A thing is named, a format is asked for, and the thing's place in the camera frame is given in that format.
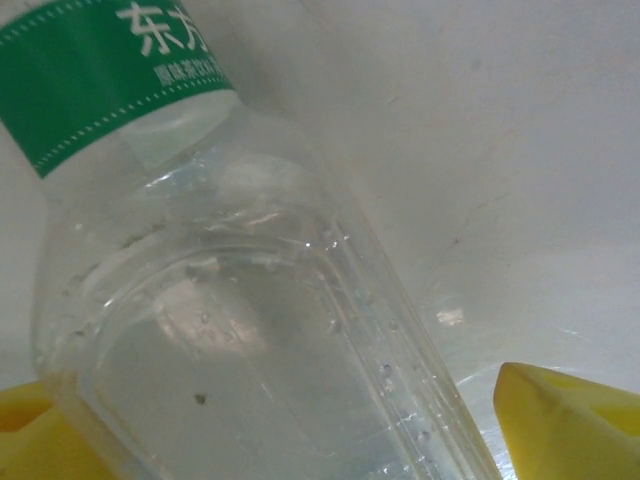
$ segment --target water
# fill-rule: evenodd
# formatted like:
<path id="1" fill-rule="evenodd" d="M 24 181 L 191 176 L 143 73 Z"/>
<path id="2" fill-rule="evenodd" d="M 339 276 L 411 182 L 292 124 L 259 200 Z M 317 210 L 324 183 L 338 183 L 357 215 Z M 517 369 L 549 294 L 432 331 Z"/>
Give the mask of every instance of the water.
<path id="1" fill-rule="evenodd" d="M 81 395 L 158 478 L 432 478 L 402 369 L 362 360 L 371 295 L 292 249 L 212 247 L 148 278 L 85 340 Z"/>

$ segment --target clear plastic bottle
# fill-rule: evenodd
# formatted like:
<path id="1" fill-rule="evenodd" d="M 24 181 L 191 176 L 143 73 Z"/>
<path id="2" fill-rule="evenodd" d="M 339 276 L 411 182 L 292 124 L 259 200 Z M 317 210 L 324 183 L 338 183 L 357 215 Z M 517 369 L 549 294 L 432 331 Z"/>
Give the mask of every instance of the clear plastic bottle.
<path id="1" fill-rule="evenodd" d="M 35 366 L 114 472 L 498 478 L 348 191 L 180 4 L 0 8 L 0 115 L 50 205 Z"/>

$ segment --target yellow plastic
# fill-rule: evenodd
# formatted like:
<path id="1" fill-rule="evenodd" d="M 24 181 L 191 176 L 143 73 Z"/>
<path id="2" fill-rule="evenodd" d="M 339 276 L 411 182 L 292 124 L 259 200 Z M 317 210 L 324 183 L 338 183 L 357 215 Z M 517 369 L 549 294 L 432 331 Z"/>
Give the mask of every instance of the yellow plastic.
<path id="1" fill-rule="evenodd" d="M 1 480 L 115 480 L 40 383 L 0 392 Z"/>
<path id="2" fill-rule="evenodd" d="M 494 407 L 519 480 L 640 480 L 640 396 L 506 363 Z"/>

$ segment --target green bottle label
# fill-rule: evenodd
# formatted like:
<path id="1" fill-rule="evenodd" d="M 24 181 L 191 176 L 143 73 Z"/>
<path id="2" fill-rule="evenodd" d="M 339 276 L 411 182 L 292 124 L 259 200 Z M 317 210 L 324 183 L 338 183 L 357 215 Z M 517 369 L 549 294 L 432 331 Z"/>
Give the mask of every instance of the green bottle label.
<path id="1" fill-rule="evenodd" d="M 179 0 L 56 0 L 0 29 L 0 118 L 41 177 L 136 118 L 223 89 Z"/>

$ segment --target white surface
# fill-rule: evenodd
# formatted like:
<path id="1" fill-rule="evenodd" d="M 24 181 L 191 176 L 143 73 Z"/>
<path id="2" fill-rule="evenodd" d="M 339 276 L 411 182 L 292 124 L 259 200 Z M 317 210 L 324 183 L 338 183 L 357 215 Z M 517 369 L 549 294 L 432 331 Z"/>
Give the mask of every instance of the white surface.
<path id="1" fill-rule="evenodd" d="M 491 405 L 502 362 L 640 391 L 638 2 L 186 3 L 246 98 L 284 105 L 348 162 L 505 478 Z M 0 161 L 3 387 L 29 378 L 42 219 L 12 162 Z"/>

